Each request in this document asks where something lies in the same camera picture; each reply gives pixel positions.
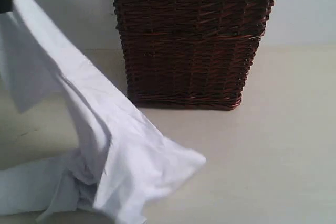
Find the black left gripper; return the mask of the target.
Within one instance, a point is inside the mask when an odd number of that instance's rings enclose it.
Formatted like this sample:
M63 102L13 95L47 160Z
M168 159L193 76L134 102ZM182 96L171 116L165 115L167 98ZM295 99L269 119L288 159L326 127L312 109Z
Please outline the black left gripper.
M8 13L13 11L13 0L0 0L0 13Z

